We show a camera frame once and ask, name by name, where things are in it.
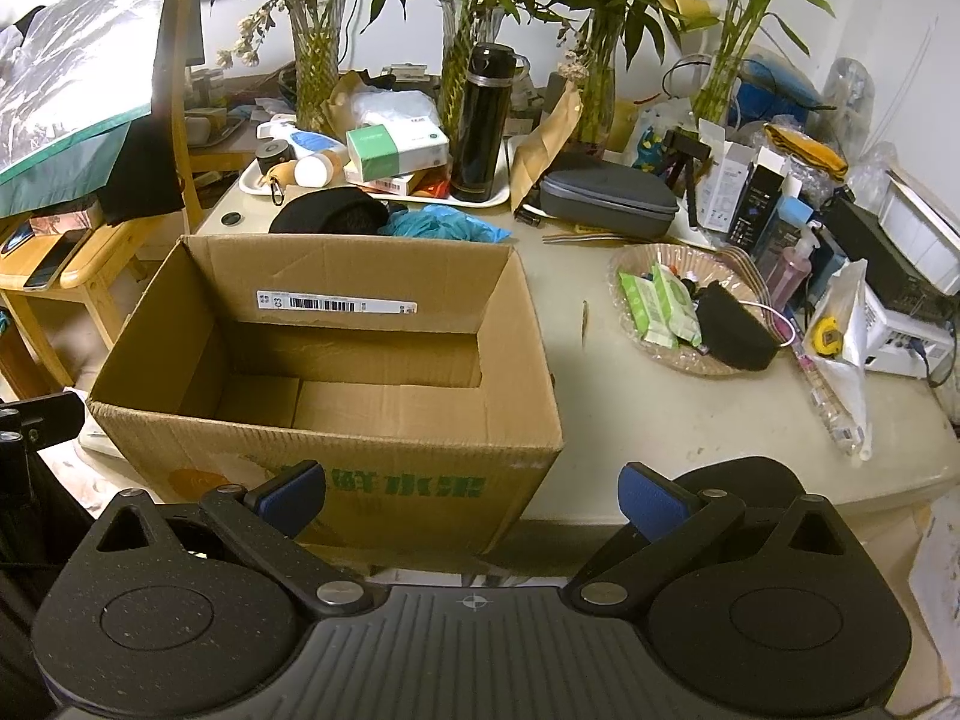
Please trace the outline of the brown cardboard box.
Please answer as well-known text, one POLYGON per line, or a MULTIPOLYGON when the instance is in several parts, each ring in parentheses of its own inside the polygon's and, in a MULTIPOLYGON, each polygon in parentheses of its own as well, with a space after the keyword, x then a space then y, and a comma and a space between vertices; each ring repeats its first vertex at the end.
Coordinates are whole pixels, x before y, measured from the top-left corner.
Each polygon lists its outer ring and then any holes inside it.
POLYGON ((563 447, 523 262, 505 244, 181 239, 88 397, 163 499, 327 476, 309 543, 478 556, 563 447))

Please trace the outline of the green wet wipes pack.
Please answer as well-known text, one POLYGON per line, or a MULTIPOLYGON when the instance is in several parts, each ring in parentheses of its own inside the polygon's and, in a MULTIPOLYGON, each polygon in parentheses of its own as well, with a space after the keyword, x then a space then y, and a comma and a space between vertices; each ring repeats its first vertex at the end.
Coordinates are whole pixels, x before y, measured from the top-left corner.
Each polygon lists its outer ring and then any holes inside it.
POLYGON ((662 263, 642 275, 619 271, 620 289, 640 339, 659 348, 700 348, 697 309, 683 281, 662 263))

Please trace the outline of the yellow tape measure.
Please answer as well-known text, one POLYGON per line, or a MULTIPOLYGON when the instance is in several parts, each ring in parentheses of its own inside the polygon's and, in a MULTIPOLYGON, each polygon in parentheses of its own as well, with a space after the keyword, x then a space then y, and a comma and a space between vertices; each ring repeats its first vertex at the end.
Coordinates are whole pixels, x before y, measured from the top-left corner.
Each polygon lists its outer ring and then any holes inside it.
POLYGON ((822 358, 835 359, 843 351, 844 332, 833 316, 823 316, 812 328, 811 345, 822 358))

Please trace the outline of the woven wicker basket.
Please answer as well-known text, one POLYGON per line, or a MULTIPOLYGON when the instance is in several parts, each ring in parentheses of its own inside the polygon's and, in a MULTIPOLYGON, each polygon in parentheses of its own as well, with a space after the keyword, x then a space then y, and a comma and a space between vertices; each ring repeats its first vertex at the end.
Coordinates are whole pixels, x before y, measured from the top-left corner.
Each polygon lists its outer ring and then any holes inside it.
POLYGON ((737 247, 627 245, 608 264, 620 322, 654 361, 690 376, 765 371, 789 340, 757 267, 737 247))

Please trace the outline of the black knit hat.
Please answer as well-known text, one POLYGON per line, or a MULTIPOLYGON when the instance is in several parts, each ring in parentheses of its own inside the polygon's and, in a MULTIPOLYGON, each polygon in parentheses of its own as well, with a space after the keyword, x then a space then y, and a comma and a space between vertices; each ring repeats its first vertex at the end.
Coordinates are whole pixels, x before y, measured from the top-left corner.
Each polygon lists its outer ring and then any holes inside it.
POLYGON ((280 210, 268 232, 375 236, 388 222, 389 210, 381 200, 350 185, 299 195, 280 210))

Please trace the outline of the grey zip case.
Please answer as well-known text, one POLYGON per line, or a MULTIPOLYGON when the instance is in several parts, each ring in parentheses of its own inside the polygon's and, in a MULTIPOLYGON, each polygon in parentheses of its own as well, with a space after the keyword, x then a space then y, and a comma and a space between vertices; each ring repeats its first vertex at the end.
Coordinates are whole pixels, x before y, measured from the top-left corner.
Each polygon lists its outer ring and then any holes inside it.
POLYGON ((662 239, 679 211, 677 197, 659 177, 612 163, 547 172, 539 202, 560 220, 641 241, 662 239))

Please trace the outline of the wooden chair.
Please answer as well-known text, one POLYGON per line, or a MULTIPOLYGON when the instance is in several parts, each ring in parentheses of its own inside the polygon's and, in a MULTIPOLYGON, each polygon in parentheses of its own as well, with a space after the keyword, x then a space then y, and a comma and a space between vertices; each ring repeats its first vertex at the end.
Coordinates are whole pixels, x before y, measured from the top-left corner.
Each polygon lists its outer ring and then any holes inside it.
MULTIPOLYGON (((197 0, 164 0, 160 31, 160 66, 153 91, 161 132, 169 140, 169 154, 182 199, 182 231, 202 224, 203 210, 190 164, 184 91, 189 62, 189 28, 199 21, 197 0)), ((20 382, 10 361, 2 372, 20 397, 48 394, 70 387, 65 369, 46 332, 29 305, 29 296, 76 302, 86 307, 94 327, 107 346, 116 343, 124 319, 110 294, 110 285, 137 263, 140 247, 163 226, 163 216, 142 216, 116 226, 103 223, 68 231, 60 236, 32 238, 2 257, 2 301, 23 339, 26 358, 37 367, 28 385, 20 382)))

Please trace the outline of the black product box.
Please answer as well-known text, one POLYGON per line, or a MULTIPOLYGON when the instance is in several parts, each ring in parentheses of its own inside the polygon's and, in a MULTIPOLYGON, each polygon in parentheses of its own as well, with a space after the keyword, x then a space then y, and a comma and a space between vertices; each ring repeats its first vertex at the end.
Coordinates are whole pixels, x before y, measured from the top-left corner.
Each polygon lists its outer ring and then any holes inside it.
POLYGON ((745 252, 754 249, 779 199, 784 177, 766 166, 757 164, 748 172, 736 213, 727 232, 727 242, 745 252))

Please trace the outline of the white product box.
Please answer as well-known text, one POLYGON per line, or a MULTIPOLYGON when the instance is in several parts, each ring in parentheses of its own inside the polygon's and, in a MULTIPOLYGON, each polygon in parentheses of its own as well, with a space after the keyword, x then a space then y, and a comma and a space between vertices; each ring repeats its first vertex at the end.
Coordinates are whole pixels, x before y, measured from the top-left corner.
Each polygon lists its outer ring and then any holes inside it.
POLYGON ((726 128, 706 119, 698 122, 698 135, 709 148, 708 171, 697 185, 698 223, 706 231, 726 234, 757 150, 729 142, 726 128))

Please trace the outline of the teal mesh bath sponge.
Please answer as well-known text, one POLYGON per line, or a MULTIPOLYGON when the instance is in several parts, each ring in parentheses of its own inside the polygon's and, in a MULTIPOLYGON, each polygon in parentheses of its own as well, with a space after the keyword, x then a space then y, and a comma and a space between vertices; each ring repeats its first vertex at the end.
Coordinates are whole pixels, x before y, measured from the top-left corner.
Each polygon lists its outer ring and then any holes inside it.
POLYGON ((379 232, 391 238, 482 244, 499 244, 511 236, 511 232, 502 227, 444 205, 427 205, 420 210, 395 210, 379 232))

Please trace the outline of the white lid jar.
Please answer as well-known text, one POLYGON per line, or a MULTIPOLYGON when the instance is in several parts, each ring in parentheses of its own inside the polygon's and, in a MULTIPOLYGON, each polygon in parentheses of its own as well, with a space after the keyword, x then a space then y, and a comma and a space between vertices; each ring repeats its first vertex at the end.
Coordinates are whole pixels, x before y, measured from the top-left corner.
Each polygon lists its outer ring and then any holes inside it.
POLYGON ((343 181, 343 168, 348 161, 345 149, 327 148, 302 156, 295 166, 295 182, 299 187, 324 188, 343 181))

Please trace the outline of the white blue tube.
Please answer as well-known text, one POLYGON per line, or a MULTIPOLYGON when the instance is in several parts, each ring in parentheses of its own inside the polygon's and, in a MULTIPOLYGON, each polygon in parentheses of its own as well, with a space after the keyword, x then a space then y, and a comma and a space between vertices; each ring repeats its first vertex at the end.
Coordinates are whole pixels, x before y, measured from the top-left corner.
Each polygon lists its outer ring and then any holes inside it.
POLYGON ((304 158, 308 158, 311 154, 330 151, 334 153, 342 163, 348 161, 347 147, 335 138, 324 135, 324 133, 308 132, 308 130, 295 128, 295 130, 286 137, 286 140, 291 143, 298 160, 304 160, 304 158))

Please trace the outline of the green white tissue box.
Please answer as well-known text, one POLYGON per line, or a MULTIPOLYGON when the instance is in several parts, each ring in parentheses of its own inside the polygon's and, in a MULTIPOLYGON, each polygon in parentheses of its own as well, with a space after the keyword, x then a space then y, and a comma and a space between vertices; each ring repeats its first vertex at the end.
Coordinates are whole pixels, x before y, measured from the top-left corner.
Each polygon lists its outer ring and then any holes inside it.
POLYGON ((347 149, 359 178, 371 182, 444 166, 449 140, 430 119, 394 119, 348 130, 347 149))

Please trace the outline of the black thermos bottle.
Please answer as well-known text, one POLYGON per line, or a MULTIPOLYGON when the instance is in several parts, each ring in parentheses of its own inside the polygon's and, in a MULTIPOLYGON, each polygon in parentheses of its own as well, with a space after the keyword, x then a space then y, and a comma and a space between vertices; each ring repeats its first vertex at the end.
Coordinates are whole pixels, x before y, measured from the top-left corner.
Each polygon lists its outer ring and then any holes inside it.
POLYGON ((490 196, 512 87, 528 71, 526 57, 505 44, 473 48, 452 150, 451 192, 457 200, 480 203, 490 196))

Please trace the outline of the silver foil board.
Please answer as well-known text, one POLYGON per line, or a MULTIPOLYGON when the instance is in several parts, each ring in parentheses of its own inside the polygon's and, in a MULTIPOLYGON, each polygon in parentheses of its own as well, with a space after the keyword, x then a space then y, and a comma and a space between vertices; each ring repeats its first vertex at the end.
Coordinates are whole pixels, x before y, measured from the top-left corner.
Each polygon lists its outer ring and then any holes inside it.
POLYGON ((2 215, 96 192, 153 109, 166 0, 60 0, 2 41, 2 215))

